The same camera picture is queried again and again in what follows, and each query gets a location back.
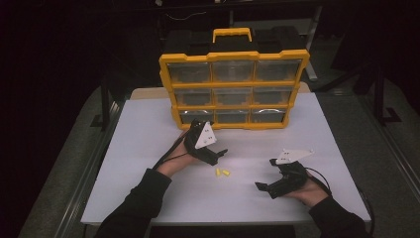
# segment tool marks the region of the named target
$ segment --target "yellow and black tool organizer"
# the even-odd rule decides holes
[[[159,59],[171,113],[181,129],[194,118],[213,129],[284,128],[309,53],[293,27],[173,31]]]

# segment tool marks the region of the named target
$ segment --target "hand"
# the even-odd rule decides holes
[[[157,168],[157,171],[169,178],[190,164],[198,161],[198,159],[187,153],[183,140],[165,159],[167,161],[163,162],[163,164]]]
[[[296,198],[302,201],[305,205],[313,207],[318,204],[318,202],[327,198],[328,194],[317,183],[315,183],[315,181],[308,179],[302,188],[290,192],[285,196]]]

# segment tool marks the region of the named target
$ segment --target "person's left hand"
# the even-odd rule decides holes
[[[157,168],[157,171],[171,178],[177,172],[197,161],[198,159],[187,153],[182,140],[175,150],[173,150],[173,152],[165,158],[165,161]]]

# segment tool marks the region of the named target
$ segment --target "transparent drawer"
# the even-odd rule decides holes
[[[253,109],[251,112],[251,122],[254,123],[281,123],[283,121],[285,109]]]
[[[214,61],[213,76],[216,81],[250,81],[254,62],[251,60]]]
[[[288,103],[292,86],[254,87],[254,104]]]
[[[171,62],[167,64],[170,80],[178,83],[209,82],[209,62]]]
[[[214,88],[216,105],[250,105],[250,87]]]
[[[211,104],[210,88],[175,89],[174,94],[179,106],[196,106]]]
[[[249,110],[216,110],[216,121],[218,123],[246,123]]]
[[[212,110],[180,110],[179,116],[181,117],[182,124],[189,124],[194,119],[199,121],[213,121]]]
[[[257,81],[294,80],[301,59],[258,60]]]

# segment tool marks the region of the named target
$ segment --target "black sleeve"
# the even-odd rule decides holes
[[[170,183],[170,178],[147,169],[139,185],[105,218],[95,237],[144,237]]]
[[[371,237],[366,232],[364,221],[343,208],[331,196],[313,206],[309,214],[321,230],[323,238]]]

